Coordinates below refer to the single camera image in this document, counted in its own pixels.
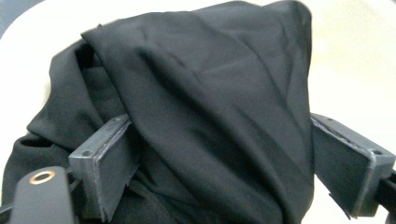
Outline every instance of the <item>black fabric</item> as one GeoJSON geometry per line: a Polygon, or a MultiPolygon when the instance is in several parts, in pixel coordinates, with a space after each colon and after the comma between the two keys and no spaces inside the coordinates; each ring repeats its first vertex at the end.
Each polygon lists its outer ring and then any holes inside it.
{"type": "Polygon", "coordinates": [[[19,178],[127,113],[145,142],[112,223],[300,223],[313,198],[310,13],[243,2],[149,13],[53,58],[48,102],[17,142],[19,178]]]}

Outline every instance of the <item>black cover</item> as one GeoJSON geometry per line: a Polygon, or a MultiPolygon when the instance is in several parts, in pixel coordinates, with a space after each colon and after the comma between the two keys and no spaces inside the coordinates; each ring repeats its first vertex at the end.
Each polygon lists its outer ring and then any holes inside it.
{"type": "Polygon", "coordinates": [[[52,60],[50,97],[15,144],[4,202],[126,112],[145,144],[113,223],[300,223],[314,190],[310,20],[297,2],[231,2],[83,34],[52,60]]]}

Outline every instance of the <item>black cloth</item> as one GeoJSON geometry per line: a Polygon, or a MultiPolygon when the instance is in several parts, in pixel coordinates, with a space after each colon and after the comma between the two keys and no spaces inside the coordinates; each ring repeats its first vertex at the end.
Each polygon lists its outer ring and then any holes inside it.
{"type": "Polygon", "coordinates": [[[18,140],[4,203],[34,169],[127,113],[141,166],[112,223],[300,223],[313,199],[300,3],[231,2],[99,26],[55,56],[50,97],[18,140]]]}

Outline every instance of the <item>white surface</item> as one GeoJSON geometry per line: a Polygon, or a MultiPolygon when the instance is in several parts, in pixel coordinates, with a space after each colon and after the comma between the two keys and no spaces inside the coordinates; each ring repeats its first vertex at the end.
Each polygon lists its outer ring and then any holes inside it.
{"type": "MultiPolygon", "coordinates": [[[[220,1],[47,0],[20,16],[0,40],[0,178],[13,142],[45,103],[50,59],[79,34],[149,11],[191,10],[220,1]]],[[[265,5],[272,1],[250,1],[265,5]]],[[[303,1],[313,14],[311,111],[337,119],[396,154],[396,6],[391,0],[303,1]]],[[[317,181],[304,224],[348,221],[317,181]]]]}

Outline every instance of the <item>draped fabric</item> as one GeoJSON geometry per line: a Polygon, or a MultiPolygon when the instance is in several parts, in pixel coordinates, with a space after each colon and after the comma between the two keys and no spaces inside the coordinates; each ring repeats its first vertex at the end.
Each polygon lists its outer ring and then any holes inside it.
{"type": "Polygon", "coordinates": [[[231,2],[99,26],[56,55],[50,96],[8,160],[20,178],[127,113],[143,156],[112,223],[301,223],[313,198],[298,2],[231,2]]]}

